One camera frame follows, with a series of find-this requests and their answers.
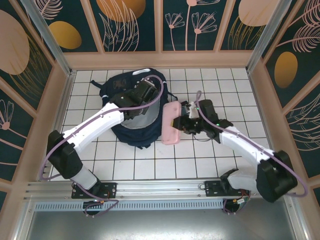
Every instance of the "white robotic arm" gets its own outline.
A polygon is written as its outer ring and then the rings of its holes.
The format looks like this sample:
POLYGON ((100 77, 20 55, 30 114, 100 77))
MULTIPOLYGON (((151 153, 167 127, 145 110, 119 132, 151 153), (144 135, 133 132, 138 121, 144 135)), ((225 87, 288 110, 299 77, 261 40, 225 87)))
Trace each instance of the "white robotic arm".
POLYGON ((139 106, 150 102, 157 95, 158 90, 155 85, 143 80, 136 88, 116 94, 99 112, 73 129, 63 133, 56 130, 51 132, 48 137, 47 153, 52 152, 53 148, 56 150, 48 155, 48 160, 63 178, 71 179, 96 196, 102 183, 83 165, 79 154, 106 130, 124 120, 145 114, 148 107, 139 106))
POLYGON ((260 146, 244 136, 228 120, 219 119, 211 100, 201 100, 198 104, 206 119, 200 114, 194 114, 196 105, 193 102, 190 104, 183 102, 182 111, 184 114, 173 120, 173 127, 186 134, 196 135, 205 132, 209 138, 231 148, 252 166, 247 169, 231 169, 223 174, 220 177, 220 183, 225 192, 231 189, 259 192, 265 200, 274 202, 297 186, 297 179, 287 169, 270 158, 273 156, 292 169, 288 154, 284 151, 275 152, 260 146))

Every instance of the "metal plate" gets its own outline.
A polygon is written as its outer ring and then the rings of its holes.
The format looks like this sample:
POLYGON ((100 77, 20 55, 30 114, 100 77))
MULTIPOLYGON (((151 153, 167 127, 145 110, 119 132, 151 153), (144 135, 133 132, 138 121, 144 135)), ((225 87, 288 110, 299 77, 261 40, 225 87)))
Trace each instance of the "metal plate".
MULTIPOLYGON (((117 193, 117 183, 115 182, 103 182, 99 193, 96 195, 102 199, 114 199, 117 193)), ((92 199, 91 196, 84 193, 76 184, 72 187, 72 199, 92 199)))
POLYGON ((225 193, 224 189, 220 185, 220 180, 216 181, 205 181, 204 182, 205 195, 207 197, 241 197, 242 192, 238 189, 231 189, 225 193))

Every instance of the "pink object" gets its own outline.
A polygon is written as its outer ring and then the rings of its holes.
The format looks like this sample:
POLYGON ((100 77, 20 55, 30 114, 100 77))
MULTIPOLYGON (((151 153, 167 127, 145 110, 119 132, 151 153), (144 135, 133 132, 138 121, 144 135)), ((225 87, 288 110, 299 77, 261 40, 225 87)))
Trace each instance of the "pink object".
POLYGON ((173 120, 181 115, 181 103, 172 101, 163 106, 161 141, 165 145, 180 142, 180 131, 172 127, 173 120))

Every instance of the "beige oval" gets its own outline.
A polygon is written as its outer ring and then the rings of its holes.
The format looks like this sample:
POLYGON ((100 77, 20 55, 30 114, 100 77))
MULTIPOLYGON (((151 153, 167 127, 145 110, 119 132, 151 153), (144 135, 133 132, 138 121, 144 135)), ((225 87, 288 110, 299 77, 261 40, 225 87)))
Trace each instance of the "beige oval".
POLYGON ((268 23, 279 0, 241 0, 239 18, 247 26, 259 27, 268 23))
POLYGON ((28 36, 20 23, 0 10, 0 69, 11 75, 21 74, 29 62, 28 36))

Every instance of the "leaf illustration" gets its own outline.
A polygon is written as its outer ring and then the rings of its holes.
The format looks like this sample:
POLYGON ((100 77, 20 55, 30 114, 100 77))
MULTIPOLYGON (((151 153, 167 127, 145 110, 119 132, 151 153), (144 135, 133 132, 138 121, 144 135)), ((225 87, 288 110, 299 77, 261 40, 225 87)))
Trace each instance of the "leaf illustration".
POLYGON ((123 3, 123 9, 124 9, 124 16, 126 19, 124 25, 126 28, 126 31, 124 31, 124 46, 123 48, 120 48, 119 51, 128 51, 132 46, 134 46, 135 51, 138 47, 139 43, 139 27, 137 18, 134 14, 134 12, 125 6, 123 3))
POLYGON ((311 49, 315 49, 320 43, 320 25, 300 27, 295 33, 292 46, 297 52, 311 53, 311 49))
POLYGON ((112 26, 112 22, 109 20, 109 18, 105 19, 104 16, 102 16, 100 13, 99 15, 104 26, 104 37, 102 41, 103 46, 107 49, 108 52, 113 52, 115 48, 115 36, 112 28, 110 27, 112 26))
POLYGON ((102 0, 101 3, 109 16, 105 18, 99 13, 104 25, 103 45, 106 50, 127 52, 134 48, 135 51, 139 43, 139 27, 134 12, 123 1, 122 8, 115 0, 102 0))
POLYGON ((287 121, 300 151, 320 148, 320 94, 308 104, 292 109, 287 121))
POLYGON ((61 0, 34 0, 41 16, 47 20, 53 20, 61 11, 61 0))
POLYGON ((308 0, 302 19, 310 27, 320 23, 320 0, 308 0))
POLYGON ((305 117, 311 114, 314 110, 320 108, 320 94, 312 100, 310 103, 292 109, 289 112, 289 117, 287 117, 287 121, 289 125, 295 124, 300 120, 305 120, 305 117))

